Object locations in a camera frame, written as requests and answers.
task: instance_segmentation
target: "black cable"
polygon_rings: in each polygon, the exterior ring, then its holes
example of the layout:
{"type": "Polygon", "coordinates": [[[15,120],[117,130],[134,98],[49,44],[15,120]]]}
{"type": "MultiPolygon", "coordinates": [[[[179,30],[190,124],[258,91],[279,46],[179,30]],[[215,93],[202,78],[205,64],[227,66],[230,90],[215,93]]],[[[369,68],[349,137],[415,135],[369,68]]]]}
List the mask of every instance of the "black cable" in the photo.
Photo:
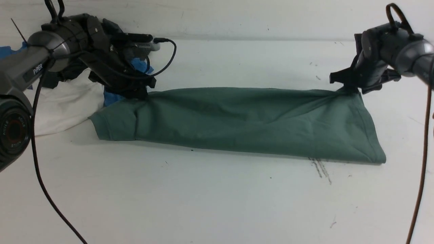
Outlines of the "black cable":
{"type": "Polygon", "coordinates": [[[393,8],[393,10],[395,10],[395,13],[398,15],[399,19],[401,20],[401,24],[403,26],[403,29],[405,29],[408,32],[408,34],[414,34],[413,29],[411,28],[410,24],[408,23],[407,18],[405,17],[404,13],[401,11],[401,9],[395,3],[390,3],[390,4],[386,5],[387,19],[389,20],[389,24],[392,26],[392,28],[394,28],[395,30],[398,29],[396,27],[395,20],[393,19],[390,8],[393,8]]]}
{"type": "Polygon", "coordinates": [[[39,94],[41,93],[42,84],[44,82],[44,79],[46,77],[47,72],[48,72],[48,70],[46,69],[44,71],[44,73],[42,74],[41,79],[39,80],[39,84],[38,84],[38,87],[37,87],[36,93],[35,93],[35,100],[33,101],[33,116],[30,120],[31,124],[32,124],[31,141],[32,141],[33,161],[35,163],[36,177],[38,178],[39,185],[41,186],[41,189],[44,192],[45,197],[47,198],[48,202],[50,202],[54,211],[56,211],[56,213],[60,216],[60,218],[76,234],[76,236],[80,239],[80,241],[83,244],[87,244],[86,240],[80,235],[80,233],[74,228],[74,226],[68,221],[68,219],[66,219],[66,217],[62,214],[62,212],[59,210],[59,208],[56,206],[56,204],[51,199],[50,195],[48,194],[47,189],[45,188],[44,182],[42,181],[41,172],[39,170],[38,156],[36,153],[36,140],[35,140],[35,115],[36,115],[36,108],[38,106],[39,94]]]}
{"type": "Polygon", "coordinates": [[[110,67],[110,65],[108,65],[103,59],[101,59],[100,57],[98,57],[97,55],[93,54],[90,51],[83,51],[85,53],[88,53],[90,55],[92,55],[96,60],[98,60],[102,65],[104,65],[105,67],[107,67],[109,70],[111,70],[113,73],[115,73],[118,76],[124,77],[124,78],[128,78],[128,79],[143,79],[143,78],[150,78],[150,77],[154,77],[157,76],[161,73],[163,73],[163,71],[165,71],[170,64],[172,63],[173,59],[175,58],[176,55],[176,43],[170,39],[166,39],[166,38],[155,38],[154,40],[157,40],[158,42],[170,42],[173,44],[173,53],[172,53],[172,57],[170,58],[169,62],[166,64],[166,66],[164,68],[162,68],[160,71],[151,74],[151,75],[143,75],[143,76],[129,76],[126,74],[123,74],[122,72],[119,72],[115,69],[113,69],[112,67],[110,67]]]}
{"type": "Polygon", "coordinates": [[[428,79],[427,110],[425,112],[424,154],[422,156],[421,181],[419,183],[418,197],[416,199],[416,205],[414,207],[410,229],[408,230],[407,241],[405,242],[406,244],[410,244],[411,238],[413,237],[414,227],[416,226],[416,220],[418,219],[419,208],[421,206],[422,195],[425,186],[425,174],[427,170],[427,160],[428,160],[428,130],[429,130],[430,113],[431,113],[431,94],[432,94],[432,87],[434,83],[434,59],[431,61],[429,76],[430,78],[428,79]]]}
{"type": "Polygon", "coordinates": [[[151,68],[151,61],[149,60],[148,55],[146,55],[145,59],[146,59],[146,70],[144,73],[147,73],[149,71],[149,69],[151,68]]]}

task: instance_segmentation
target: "brown cable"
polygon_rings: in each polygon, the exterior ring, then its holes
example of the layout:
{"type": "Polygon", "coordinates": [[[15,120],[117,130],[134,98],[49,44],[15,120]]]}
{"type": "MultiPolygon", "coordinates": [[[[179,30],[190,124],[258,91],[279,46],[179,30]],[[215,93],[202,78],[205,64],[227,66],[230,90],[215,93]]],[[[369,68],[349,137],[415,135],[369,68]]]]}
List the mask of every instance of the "brown cable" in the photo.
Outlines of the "brown cable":
{"type": "MultiPolygon", "coordinates": [[[[431,70],[434,67],[434,60],[431,62],[431,70]]],[[[428,95],[427,95],[427,109],[425,112],[425,130],[424,130],[424,154],[422,156],[422,170],[421,170],[421,181],[419,183],[418,197],[416,199],[416,205],[414,207],[413,218],[411,219],[410,229],[408,230],[406,244],[411,243],[411,237],[413,236],[414,227],[416,225],[416,220],[418,218],[419,208],[421,206],[422,194],[424,192],[425,185],[425,174],[427,170],[427,159],[428,159],[428,130],[430,124],[430,113],[431,113],[431,93],[432,93],[432,83],[434,81],[434,74],[430,75],[428,80],[428,95]]]]}

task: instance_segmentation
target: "blue cloth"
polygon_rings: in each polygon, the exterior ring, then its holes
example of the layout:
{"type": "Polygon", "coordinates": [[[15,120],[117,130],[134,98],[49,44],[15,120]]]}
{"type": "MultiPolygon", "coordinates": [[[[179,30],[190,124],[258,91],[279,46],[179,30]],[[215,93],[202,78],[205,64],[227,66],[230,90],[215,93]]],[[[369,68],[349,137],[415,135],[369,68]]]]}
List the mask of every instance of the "blue cloth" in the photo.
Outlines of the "blue cloth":
{"type": "MultiPolygon", "coordinates": [[[[133,60],[131,60],[131,64],[134,66],[134,68],[142,73],[144,73],[146,71],[147,68],[147,63],[146,61],[141,61],[139,58],[133,58],[133,60]]],[[[151,74],[154,71],[154,69],[152,67],[149,66],[149,70],[146,72],[146,74],[151,74]]],[[[107,107],[119,100],[124,99],[123,96],[118,95],[118,94],[113,94],[113,93],[109,93],[107,91],[105,91],[104,89],[104,107],[107,107]]]]}
{"type": "Polygon", "coordinates": [[[18,49],[17,51],[12,50],[12,48],[10,46],[0,46],[0,59],[4,59],[7,56],[12,55],[14,53],[21,52],[23,49],[26,49],[26,48],[27,48],[27,44],[25,42],[23,42],[21,44],[21,48],[18,49]]]}

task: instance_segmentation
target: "black marks on table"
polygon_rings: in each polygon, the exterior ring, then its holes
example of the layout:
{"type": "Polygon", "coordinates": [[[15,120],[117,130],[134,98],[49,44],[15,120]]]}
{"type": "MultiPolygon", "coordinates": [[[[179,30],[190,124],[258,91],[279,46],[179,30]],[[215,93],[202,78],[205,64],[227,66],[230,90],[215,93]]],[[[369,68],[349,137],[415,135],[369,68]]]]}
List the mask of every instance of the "black marks on table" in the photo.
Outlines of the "black marks on table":
{"type": "Polygon", "coordinates": [[[308,159],[310,160],[310,162],[311,162],[312,164],[315,165],[315,168],[316,168],[316,171],[318,172],[319,177],[322,178],[321,172],[319,172],[319,168],[318,168],[318,165],[316,164],[315,159],[314,159],[314,158],[308,158],[308,159]]]}
{"type": "Polygon", "coordinates": [[[321,168],[322,173],[325,175],[325,177],[329,180],[329,184],[332,185],[332,180],[330,179],[329,173],[327,172],[327,170],[325,169],[326,167],[324,166],[324,164],[321,162],[320,159],[317,159],[316,162],[318,163],[319,167],[321,168]]]}
{"type": "Polygon", "coordinates": [[[332,222],[332,224],[330,225],[330,229],[333,227],[333,225],[335,225],[336,224],[336,215],[335,215],[335,217],[333,218],[333,222],[332,222]]]}

